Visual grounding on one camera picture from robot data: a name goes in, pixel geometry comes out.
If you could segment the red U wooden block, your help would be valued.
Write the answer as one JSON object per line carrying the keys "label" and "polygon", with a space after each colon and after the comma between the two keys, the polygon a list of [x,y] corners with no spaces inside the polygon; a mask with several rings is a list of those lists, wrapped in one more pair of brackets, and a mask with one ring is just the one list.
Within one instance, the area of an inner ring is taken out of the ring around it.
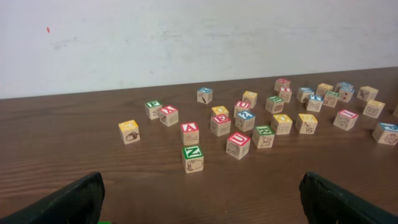
{"label": "red U wooden block", "polygon": [[250,142],[250,137],[235,132],[227,139],[226,153],[240,160],[249,152]]}

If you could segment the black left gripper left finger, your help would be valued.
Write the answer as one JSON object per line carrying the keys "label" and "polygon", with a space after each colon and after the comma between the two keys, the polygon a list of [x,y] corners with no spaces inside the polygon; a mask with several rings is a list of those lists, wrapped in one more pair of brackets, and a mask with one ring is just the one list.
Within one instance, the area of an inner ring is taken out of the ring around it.
{"label": "black left gripper left finger", "polygon": [[92,172],[1,219],[1,223],[98,223],[105,196],[102,175]]}

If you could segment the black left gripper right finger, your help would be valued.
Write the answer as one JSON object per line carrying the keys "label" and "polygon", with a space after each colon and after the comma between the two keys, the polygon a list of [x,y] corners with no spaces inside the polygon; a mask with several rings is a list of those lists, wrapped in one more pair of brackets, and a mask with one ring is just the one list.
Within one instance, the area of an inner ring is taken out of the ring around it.
{"label": "black left gripper right finger", "polygon": [[304,174],[299,191],[309,223],[397,223],[397,216],[314,172]]}

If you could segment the red A wooden block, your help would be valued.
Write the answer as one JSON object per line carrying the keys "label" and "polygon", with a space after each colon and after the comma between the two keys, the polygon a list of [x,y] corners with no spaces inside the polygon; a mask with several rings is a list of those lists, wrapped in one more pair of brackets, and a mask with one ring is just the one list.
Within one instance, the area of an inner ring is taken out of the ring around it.
{"label": "red A wooden block", "polygon": [[182,123],[180,135],[184,146],[199,144],[199,127],[196,122]]}

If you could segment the green N wooden block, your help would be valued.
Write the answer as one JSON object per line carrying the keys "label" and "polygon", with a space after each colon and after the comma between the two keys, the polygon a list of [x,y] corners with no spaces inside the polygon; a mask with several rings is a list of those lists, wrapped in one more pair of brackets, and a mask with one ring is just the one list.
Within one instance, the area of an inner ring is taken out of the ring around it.
{"label": "green N wooden block", "polygon": [[199,145],[182,148],[182,163],[186,174],[204,169],[204,154]]}

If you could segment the blue 2 wooden block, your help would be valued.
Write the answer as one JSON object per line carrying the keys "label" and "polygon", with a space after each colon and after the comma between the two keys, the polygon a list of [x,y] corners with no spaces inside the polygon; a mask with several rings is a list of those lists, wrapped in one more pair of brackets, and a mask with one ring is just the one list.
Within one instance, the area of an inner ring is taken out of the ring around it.
{"label": "blue 2 wooden block", "polygon": [[242,132],[252,130],[255,118],[256,115],[247,110],[240,111],[236,114],[235,125]]}

